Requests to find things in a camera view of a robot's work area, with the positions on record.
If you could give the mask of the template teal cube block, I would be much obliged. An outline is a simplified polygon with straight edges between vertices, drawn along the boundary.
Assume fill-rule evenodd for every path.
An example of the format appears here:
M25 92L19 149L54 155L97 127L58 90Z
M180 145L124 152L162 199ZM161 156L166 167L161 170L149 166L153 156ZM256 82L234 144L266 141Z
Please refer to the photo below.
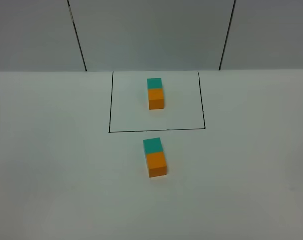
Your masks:
M162 89L163 83L161 78L148 78L147 88L150 89Z

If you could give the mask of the template orange cube block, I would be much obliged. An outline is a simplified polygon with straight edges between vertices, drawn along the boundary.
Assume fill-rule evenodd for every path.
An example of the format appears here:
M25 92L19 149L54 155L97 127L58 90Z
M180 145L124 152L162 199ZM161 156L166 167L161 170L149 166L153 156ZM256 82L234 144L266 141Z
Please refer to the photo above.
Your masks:
M165 108L165 94L163 88L148 89L148 102L150 110L161 110Z

